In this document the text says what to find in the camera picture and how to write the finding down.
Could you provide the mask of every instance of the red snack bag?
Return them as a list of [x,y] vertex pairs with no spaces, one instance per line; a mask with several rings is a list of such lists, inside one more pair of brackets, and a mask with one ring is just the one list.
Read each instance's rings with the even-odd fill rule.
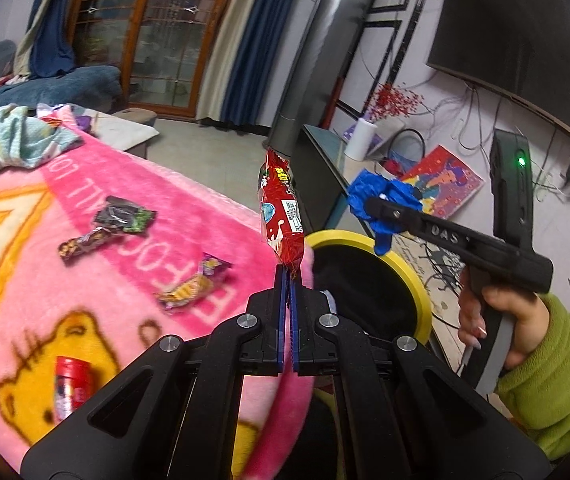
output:
[[291,189],[289,164],[271,148],[261,172],[258,200],[262,235],[280,261],[296,274],[305,251],[305,234]]

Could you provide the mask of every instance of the green sleeve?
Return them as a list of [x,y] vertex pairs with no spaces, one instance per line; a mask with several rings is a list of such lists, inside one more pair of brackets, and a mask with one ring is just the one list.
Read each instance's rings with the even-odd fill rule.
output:
[[498,382],[496,393],[550,460],[570,452],[570,314],[555,296],[540,346]]

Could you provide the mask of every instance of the candy wrapper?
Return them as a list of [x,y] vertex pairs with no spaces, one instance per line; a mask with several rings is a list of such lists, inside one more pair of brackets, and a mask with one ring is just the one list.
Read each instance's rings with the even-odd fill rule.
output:
[[260,176],[258,200],[262,211],[262,235],[280,261],[296,274],[305,251],[305,234],[291,188],[289,165],[271,149],[267,150]]
[[101,245],[106,244],[114,236],[116,236],[116,231],[107,227],[97,227],[83,236],[72,238],[71,240],[61,243],[58,246],[58,255],[67,263],[76,256],[89,253]]
[[162,303],[165,310],[187,306],[210,294],[225,279],[227,269],[231,266],[229,262],[203,253],[196,274],[174,290],[155,294],[155,297]]
[[94,216],[94,223],[123,231],[124,233],[144,233],[156,218],[156,211],[150,211],[124,198],[108,196],[107,204]]

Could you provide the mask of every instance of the painting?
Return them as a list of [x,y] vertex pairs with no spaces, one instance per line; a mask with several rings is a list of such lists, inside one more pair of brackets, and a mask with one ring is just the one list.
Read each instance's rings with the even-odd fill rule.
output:
[[402,178],[414,186],[423,212],[447,219],[469,200],[484,181],[443,146],[428,153]]

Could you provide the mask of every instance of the black trash bag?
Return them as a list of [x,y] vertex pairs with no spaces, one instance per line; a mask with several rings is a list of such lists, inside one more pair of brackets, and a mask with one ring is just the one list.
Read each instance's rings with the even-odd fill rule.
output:
[[374,337],[414,335],[418,317],[409,287],[372,253],[347,245],[314,250],[314,288],[328,290],[340,316]]

